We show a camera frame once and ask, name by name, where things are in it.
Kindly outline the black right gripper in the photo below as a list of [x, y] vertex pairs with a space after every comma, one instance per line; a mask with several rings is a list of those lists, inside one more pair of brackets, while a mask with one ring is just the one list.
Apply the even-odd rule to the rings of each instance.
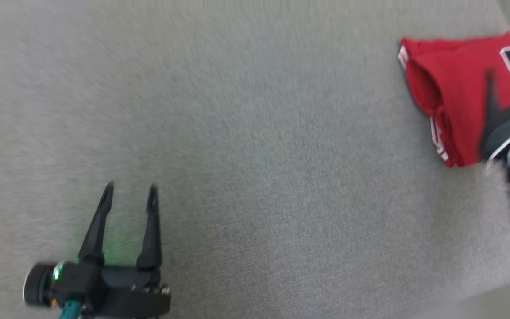
[[484, 161], [494, 158], [500, 153], [510, 139], [510, 107], [501, 109], [495, 91], [495, 71], [486, 71], [486, 108], [482, 138], [480, 139], [480, 155]]

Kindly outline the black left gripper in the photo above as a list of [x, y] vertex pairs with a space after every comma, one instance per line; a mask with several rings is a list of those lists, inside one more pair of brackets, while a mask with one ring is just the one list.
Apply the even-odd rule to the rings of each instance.
[[[114, 182], [107, 183], [77, 255], [80, 262], [104, 265], [104, 233], [114, 190]], [[171, 290], [168, 285], [161, 283], [162, 245], [156, 184], [150, 186], [146, 214], [146, 228], [142, 250], [136, 260], [137, 267], [103, 268], [102, 278], [108, 290], [103, 306], [98, 311], [99, 318], [159, 319], [170, 311]]]

